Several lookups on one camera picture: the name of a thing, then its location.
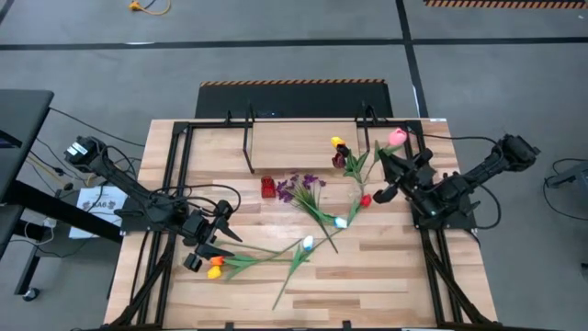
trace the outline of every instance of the red block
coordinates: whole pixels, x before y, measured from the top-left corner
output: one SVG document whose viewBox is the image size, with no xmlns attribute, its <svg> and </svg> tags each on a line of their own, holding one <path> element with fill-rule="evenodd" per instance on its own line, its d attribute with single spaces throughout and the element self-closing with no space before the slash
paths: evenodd
<svg viewBox="0 0 588 331">
<path fill-rule="evenodd" d="M 276 182 L 274 182 L 274 179 L 270 176 L 265 176 L 261 178 L 261 197 L 276 197 Z"/>
</svg>

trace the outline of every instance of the yellow black striped tape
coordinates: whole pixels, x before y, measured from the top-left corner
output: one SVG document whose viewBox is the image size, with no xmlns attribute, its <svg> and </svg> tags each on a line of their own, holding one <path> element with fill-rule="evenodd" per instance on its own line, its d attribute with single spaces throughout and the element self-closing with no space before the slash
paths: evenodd
<svg viewBox="0 0 588 331">
<path fill-rule="evenodd" d="M 531 1 L 458 1 L 458 0 L 424 0 L 427 6 L 436 7 L 477 7 L 477 8 L 529 8 L 529 9 L 588 9 L 583 0 L 531 0 Z"/>
<path fill-rule="evenodd" d="M 249 86 L 249 85 L 290 85 L 290 84 L 357 84 L 386 83 L 384 79 L 277 79 L 258 81 L 207 81 L 200 86 Z"/>
</svg>

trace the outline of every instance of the pink tulip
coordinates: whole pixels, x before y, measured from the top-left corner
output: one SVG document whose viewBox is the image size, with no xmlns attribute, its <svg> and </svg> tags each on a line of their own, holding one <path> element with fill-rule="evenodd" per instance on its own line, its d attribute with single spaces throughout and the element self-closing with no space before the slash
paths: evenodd
<svg viewBox="0 0 588 331">
<path fill-rule="evenodd" d="M 388 143 L 392 146 L 402 145 L 404 142 L 406 142 L 407 136 L 408 133 L 406 133 L 406 131 L 398 128 L 390 133 L 390 136 L 388 136 Z"/>
</svg>

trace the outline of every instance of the yellow cable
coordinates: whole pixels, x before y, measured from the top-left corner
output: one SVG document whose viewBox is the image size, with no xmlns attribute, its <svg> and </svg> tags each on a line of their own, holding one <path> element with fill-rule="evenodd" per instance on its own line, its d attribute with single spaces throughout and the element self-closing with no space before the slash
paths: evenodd
<svg viewBox="0 0 588 331">
<path fill-rule="evenodd" d="M 27 160 L 29 160 L 30 162 L 34 163 L 38 167 L 40 167 L 41 170 L 45 171 L 48 175 L 50 175 L 55 180 L 57 180 L 58 182 L 60 182 L 62 184 L 62 186 L 65 185 L 65 183 L 59 177 L 57 177 L 57 175 L 53 174 L 53 172 L 50 171 L 45 165 L 43 165 L 42 163 L 40 163 L 39 161 L 37 161 L 33 157 L 27 156 Z"/>
<path fill-rule="evenodd" d="M 138 1 L 132 1 L 132 2 L 130 3 L 130 5 L 129 5 L 129 9 L 130 9 L 130 10 L 132 10 L 132 11 L 137 11 L 137 10 L 139 10 L 139 11 L 141 11 L 141 12 L 143 12 L 143 13 L 146 13 L 146 14 L 149 14 L 149 15 L 156 15 L 156 16 L 160 16 L 160 15 L 167 14 L 167 12 L 168 12 L 168 11 L 169 11 L 171 8 L 172 8 L 172 0 L 167 0 L 167 8 L 166 8 L 166 9 L 164 9 L 164 11 L 161 11 L 161 12 L 153 12 L 153 11 L 147 10 L 147 9 L 143 8 L 143 7 L 141 6 L 141 4 L 139 4 L 139 2 L 138 2 Z"/>
</svg>

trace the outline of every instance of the white paper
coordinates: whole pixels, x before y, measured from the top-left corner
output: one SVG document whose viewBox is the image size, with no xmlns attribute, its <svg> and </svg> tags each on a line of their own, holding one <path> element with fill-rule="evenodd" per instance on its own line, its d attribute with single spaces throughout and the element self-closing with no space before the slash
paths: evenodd
<svg viewBox="0 0 588 331">
<path fill-rule="evenodd" d="M 117 187 L 104 186 L 100 200 L 96 206 L 90 210 L 90 207 L 92 207 L 92 204 L 96 202 L 99 196 L 100 187 L 81 188 L 76 207 L 84 211 L 89 210 L 89 212 L 95 216 L 120 227 L 121 219 L 114 214 L 114 211 L 122 208 L 122 205 L 127 199 L 127 194 Z M 70 230 L 70 238 L 72 239 L 91 238 L 93 236 L 96 237 L 95 235 L 78 228 L 72 227 Z"/>
</svg>

